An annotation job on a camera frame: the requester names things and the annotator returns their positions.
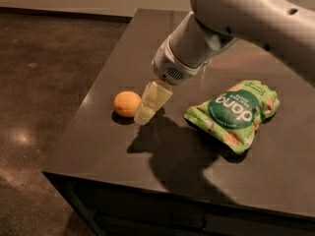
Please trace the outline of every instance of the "table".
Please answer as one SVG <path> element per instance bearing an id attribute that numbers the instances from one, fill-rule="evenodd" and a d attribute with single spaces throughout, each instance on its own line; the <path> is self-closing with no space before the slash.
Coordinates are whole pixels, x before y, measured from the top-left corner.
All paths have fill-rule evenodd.
<path id="1" fill-rule="evenodd" d="M 151 61 L 186 14 L 137 12 L 43 173 L 97 235 L 313 235 L 315 89 L 265 50 L 237 40 L 146 126 L 115 115 L 117 93 L 156 78 Z M 242 80 L 274 89 L 281 106 L 229 158 L 183 115 Z"/>

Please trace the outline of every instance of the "orange ball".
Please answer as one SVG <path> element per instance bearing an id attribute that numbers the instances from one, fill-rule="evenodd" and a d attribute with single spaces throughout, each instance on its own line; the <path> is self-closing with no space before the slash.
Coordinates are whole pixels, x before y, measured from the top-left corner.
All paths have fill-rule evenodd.
<path id="1" fill-rule="evenodd" d="M 121 91 L 114 99 L 114 109 L 122 117 L 135 117 L 141 98 L 132 91 Z"/>

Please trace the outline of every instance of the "brown floor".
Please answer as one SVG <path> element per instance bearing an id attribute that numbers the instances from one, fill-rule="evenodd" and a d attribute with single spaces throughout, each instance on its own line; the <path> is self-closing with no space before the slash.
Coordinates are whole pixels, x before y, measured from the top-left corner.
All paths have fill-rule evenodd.
<path id="1" fill-rule="evenodd" d="M 41 170 L 127 25 L 0 13 L 0 236 L 93 235 Z"/>

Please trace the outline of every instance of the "green bag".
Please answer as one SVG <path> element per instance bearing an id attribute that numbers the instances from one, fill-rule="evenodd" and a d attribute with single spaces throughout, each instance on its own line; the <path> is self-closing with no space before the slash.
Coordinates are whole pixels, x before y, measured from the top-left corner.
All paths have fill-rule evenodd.
<path id="1" fill-rule="evenodd" d="M 189 107 L 184 118 L 242 154 L 252 145 L 259 124 L 279 105 L 275 91 L 259 81 L 243 81 L 215 99 Z"/>

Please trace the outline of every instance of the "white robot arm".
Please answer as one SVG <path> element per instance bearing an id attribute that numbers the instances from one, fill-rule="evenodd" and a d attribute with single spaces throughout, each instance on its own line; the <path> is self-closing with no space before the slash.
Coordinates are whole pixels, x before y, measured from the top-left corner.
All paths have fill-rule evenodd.
<path id="1" fill-rule="evenodd" d="M 191 0 L 192 11 L 158 49 L 159 78 L 180 85 L 237 39 L 315 80 L 315 13 L 286 0 Z"/>

